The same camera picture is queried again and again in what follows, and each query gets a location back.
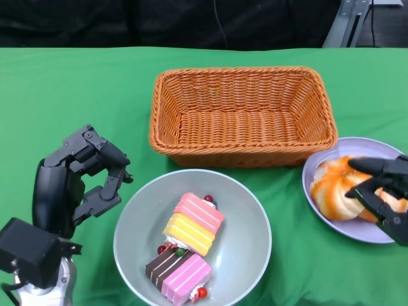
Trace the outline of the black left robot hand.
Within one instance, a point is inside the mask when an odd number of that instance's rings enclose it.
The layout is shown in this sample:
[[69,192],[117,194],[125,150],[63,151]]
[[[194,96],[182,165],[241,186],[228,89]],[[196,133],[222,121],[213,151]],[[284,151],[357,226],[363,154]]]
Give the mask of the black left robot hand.
[[99,217],[118,205],[123,183],[133,182],[125,153],[87,124],[64,139],[62,146],[42,159],[36,170],[33,224],[61,238],[91,216]]

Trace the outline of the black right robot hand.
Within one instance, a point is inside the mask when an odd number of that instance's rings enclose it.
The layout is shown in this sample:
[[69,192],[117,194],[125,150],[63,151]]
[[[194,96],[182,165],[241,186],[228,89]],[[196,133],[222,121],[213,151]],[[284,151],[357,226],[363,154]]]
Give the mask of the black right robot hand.
[[407,156],[396,159],[355,157],[348,165],[369,174],[370,179],[350,188],[345,196],[357,199],[376,220],[376,225],[401,246],[407,246],[407,213],[394,211],[390,204],[375,194],[380,187],[394,198],[407,199]]

